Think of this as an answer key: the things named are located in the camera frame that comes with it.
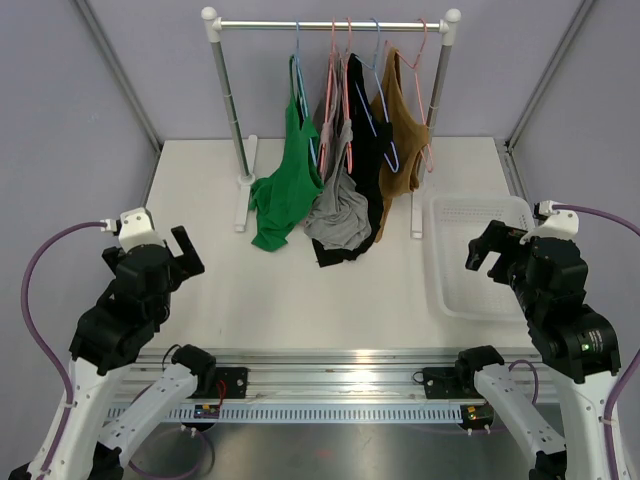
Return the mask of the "green tank top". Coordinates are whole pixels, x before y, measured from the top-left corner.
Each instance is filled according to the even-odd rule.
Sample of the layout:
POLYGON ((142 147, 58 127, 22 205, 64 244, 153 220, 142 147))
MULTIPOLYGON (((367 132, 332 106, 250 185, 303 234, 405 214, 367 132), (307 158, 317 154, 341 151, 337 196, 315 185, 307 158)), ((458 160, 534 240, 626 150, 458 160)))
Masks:
POLYGON ((319 133, 309 115, 297 57, 289 58, 289 103, 285 109, 282 159, 268 177, 251 187, 249 209, 256 213, 252 244, 274 252, 287 244, 287 236, 306 219, 324 183, 316 166, 319 133))

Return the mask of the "grey tank top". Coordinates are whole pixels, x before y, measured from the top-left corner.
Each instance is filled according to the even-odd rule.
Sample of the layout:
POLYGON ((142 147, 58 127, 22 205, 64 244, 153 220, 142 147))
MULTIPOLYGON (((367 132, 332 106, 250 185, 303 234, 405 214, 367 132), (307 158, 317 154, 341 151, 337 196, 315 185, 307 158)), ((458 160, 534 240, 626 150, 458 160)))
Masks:
POLYGON ((347 179, 346 143, 350 133, 343 125, 342 69, 335 57, 335 113, 328 145, 323 192, 316 198, 304 222, 304 232, 329 249, 353 248, 370 233, 366 199, 347 179))

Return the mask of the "light blue hanger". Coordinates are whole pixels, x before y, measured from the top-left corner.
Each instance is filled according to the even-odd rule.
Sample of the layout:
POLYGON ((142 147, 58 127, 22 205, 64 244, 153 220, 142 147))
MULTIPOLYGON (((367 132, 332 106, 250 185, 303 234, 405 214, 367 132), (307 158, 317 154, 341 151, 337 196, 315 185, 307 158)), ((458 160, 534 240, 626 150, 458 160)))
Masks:
MULTIPOLYGON (((309 119, 309 108, 306 96, 306 89, 304 83, 304 75, 301 68, 301 60, 300 60, 300 23, 298 21, 295 22, 295 30, 296 30, 296 46, 294 51, 294 64, 296 71, 296 80, 298 86, 298 94, 299 94, 299 104, 301 108, 301 113, 303 114, 303 119, 309 119)), ((309 140, 309 151, 311 154, 311 159, 315 167, 318 166, 318 158, 316 152, 316 146, 313 139, 309 140)))

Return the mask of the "pink tank top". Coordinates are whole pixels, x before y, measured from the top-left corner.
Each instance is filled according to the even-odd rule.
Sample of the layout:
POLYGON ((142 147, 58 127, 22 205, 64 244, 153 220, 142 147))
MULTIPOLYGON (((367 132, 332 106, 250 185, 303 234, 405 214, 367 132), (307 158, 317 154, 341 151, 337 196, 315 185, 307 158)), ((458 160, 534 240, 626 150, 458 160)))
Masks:
MULTIPOLYGON (((318 102, 318 105, 316 107, 316 110, 314 112, 314 116, 313 116, 313 122, 314 122, 314 126, 316 127, 316 129, 318 130, 319 133, 319 139, 318 139, 318 151, 320 151, 320 147, 319 147, 319 143, 320 143, 320 131, 322 128, 322 123, 323 123, 323 116, 324 116, 324 106, 325 106, 325 91, 326 91, 326 85, 327 85, 327 75, 326 75, 326 80, 324 81, 324 87, 322 89, 322 97, 320 99, 320 101, 318 102)), ((331 136, 331 127, 332 127, 332 121, 333 121, 333 117, 334 117, 334 113, 335 113, 335 107, 334 107, 334 100, 335 100, 335 93, 334 93, 334 88, 336 87, 336 80, 335 80, 335 84, 333 86, 333 96, 332 96, 332 109, 331 109, 331 121, 330 121, 330 136, 331 136)))

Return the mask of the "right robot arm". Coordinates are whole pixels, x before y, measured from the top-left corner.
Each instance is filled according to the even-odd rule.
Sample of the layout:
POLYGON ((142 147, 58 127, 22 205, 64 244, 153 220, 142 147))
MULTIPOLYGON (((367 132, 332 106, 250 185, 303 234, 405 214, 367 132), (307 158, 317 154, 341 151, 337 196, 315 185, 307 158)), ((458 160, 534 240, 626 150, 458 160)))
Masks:
POLYGON ((584 299, 587 263, 570 239, 541 237, 493 220, 469 243, 466 268, 489 253, 494 282, 513 291, 532 344, 548 368, 560 404, 557 433, 517 388, 492 346, 459 353, 454 384, 480 395, 529 460, 531 479, 628 479, 617 399, 631 375, 621 368, 612 324, 584 299))

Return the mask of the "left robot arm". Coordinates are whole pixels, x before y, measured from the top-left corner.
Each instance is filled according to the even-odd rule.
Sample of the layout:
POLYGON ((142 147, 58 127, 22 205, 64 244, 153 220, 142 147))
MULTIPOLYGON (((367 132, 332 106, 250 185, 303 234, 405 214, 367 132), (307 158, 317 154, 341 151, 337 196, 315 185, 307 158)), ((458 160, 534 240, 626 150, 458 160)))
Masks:
POLYGON ((150 222, 83 222, 47 239, 33 254, 21 283, 21 311, 30 335, 63 382, 54 420, 36 456, 10 473, 12 479, 119 479, 131 457, 169 411, 190 396, 208 396, 216 385, 216 359, 187 344, 170 366, 115 421, 106 415, 124 377, 170 315, 174 292, 201 275, 204 264, 186 229, 172 228, 181 253, 174 255, 150 222), (71 233, 99 228, 117 237, 102 258, 114 277, 77 323, 61 360, 39 333, 29 305, 35 267, 44 253, 71 233))

